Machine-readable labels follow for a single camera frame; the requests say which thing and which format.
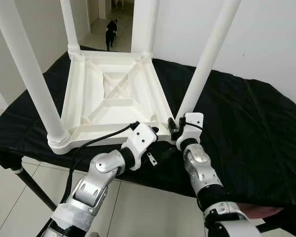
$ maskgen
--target black cat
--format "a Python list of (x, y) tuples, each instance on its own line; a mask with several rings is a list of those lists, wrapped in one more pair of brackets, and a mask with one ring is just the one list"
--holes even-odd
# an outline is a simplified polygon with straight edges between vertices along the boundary
[(117, 35), (117, 19), (111, 20), (107, 26), (105, 33), (105, 41), (107, 44), (107, 50), (110, 50), (110, 47), (113, 47), (113, 41)]

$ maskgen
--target table leg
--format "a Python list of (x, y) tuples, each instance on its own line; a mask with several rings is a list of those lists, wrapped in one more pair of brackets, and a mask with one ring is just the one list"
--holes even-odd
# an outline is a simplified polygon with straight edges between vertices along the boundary
[(21, 167), (12, 167), (11, 170), (22, 179), (22, 181), (52, 210), (56, 209), (55, 203), (47, 196), (35, 180), (28, 174), (28, 172)]

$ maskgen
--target cat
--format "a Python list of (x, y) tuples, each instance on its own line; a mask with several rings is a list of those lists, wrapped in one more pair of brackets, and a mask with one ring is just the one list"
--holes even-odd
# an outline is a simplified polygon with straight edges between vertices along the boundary
[(118, 8), (118, 2), (121, 1), (122, 3), (122, 10), (124, 10), (124, 0), (115, 0), (115, 8)]
[(107, 44), (107, 50), (110, 50), (110, 47), (113, 47), (113, 41), (117, 36), (117, 19), (111, 20), (107, 26), (105, 32), (105, 42)]

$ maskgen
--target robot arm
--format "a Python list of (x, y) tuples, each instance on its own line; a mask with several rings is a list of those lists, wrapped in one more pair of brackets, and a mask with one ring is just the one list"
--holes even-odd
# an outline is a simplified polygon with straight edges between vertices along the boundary
[(185, 169), (204, 213), (209, 237), (261, 237), (238, 205), (228, 201), (227, 192), (211, 166), (211, 159), (199, 144), (202, 130), (198, 126), (202, 125), (201, 113), (186, 113), (180, 122), (181, 135), (176, 145), (183, 151)]
[(136, 170), (147, 147), (157, 140), (155, 132), (140, 123), (120, 150), (99, 154), (67, 201), (57, 206), (44, 237), (83, 237), (88, 232), (108, 192), (109, 183), (126, 168)]

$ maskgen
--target black tablecloth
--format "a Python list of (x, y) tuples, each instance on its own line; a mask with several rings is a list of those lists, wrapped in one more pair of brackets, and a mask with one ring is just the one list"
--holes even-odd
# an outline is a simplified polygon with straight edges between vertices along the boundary
[[(153, 59), (167, 101), (175, 116), (192, 78), (194, 67)], [(65, 97), (70, 60), (65, 53), (44, 73), (59, 114)], [(212, 159), (230, 200), (268, 206), (296, 206), (296, 105), (271, 85), (212, 71), (195, 107), (204, 114), (201, 144)], [(86, 148), (79, 166), (87, 171), (98, 153), (119, 145)], [(150, 152), (158, 161), (123, 180), (194, 196), (182, 154), (166, 142)], [(10, 168), (22, 156), (69, 166), (73, 152), (55, 155), (27, 91), (0, 117), (0, 164)]]

